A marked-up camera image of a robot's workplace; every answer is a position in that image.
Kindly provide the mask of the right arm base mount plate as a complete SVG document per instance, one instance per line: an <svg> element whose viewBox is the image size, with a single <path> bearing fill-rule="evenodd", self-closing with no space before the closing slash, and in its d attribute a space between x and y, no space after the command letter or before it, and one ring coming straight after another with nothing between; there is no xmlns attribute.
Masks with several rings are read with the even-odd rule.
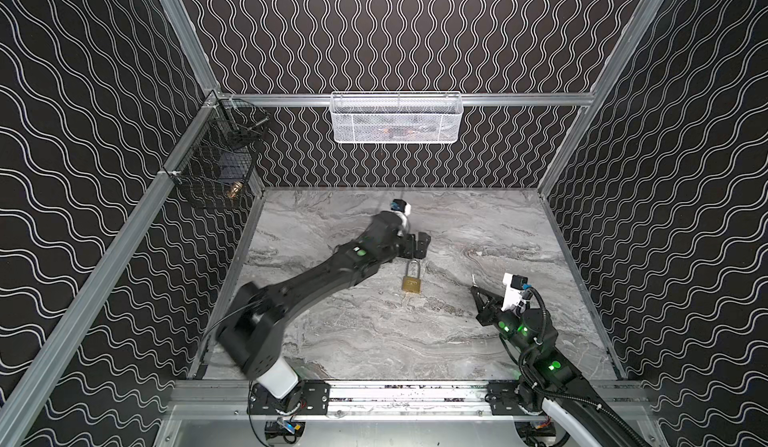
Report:
<svg viewBox="0 0 768 447"><path fill-rule="evenodd" d="M494 416L534 416L543 412L537 393L517 381L489 382L484 400Z"/></svg>

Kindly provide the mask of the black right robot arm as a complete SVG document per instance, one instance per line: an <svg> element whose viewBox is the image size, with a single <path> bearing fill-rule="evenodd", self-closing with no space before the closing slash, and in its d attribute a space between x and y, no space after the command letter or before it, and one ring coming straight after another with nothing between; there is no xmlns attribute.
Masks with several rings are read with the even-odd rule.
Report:
<svg viewBox="0 0 768 447"><path fill-rule="evenodd" d="M496 329L519 371L512 397L520 410L544 414L579 446L647 446L643 436L604 400L557 347L559 332L541 293L525 284L513 288L514 303L472 286L476 319Z"/></svg>

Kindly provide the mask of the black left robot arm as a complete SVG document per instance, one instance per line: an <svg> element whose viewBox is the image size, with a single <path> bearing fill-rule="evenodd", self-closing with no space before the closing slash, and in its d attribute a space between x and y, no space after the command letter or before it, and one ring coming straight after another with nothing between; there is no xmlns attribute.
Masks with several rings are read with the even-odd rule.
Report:
<svg viewBox="0 0 768 447"><path fill-rule="evenodd" d="M286 328L325 298L372 277L396 258L422 260L431 235L409 232L403 211L381 211L352 240L338 245L329 258L285 281L259 287L242 285L213 332L240 372L283 400L300 379L282 355Z"/></svg>

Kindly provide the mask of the long shackle brass padlock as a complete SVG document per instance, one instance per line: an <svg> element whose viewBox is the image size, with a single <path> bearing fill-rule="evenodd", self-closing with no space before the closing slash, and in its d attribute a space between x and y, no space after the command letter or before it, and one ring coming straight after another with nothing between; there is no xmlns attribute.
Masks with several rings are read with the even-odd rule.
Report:
<svg viewBox="0 0 768 447"><path fill-rule="evenodd" d="M422 268L419 259L410 259L407 262L401 284L401 289L403 292L411 294L421 293L421 271Z"/></svg>

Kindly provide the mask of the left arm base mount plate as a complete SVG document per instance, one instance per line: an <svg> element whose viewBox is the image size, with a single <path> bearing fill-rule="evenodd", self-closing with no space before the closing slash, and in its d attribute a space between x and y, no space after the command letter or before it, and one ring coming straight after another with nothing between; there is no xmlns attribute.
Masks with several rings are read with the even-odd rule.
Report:
<svg viewBox="0 0 768 447"><path fill-rule="evenodd" d="M249 415L325 415L328 412L330 385L321 380L300 380L283 398L254 384L248 394Z"/></svg>

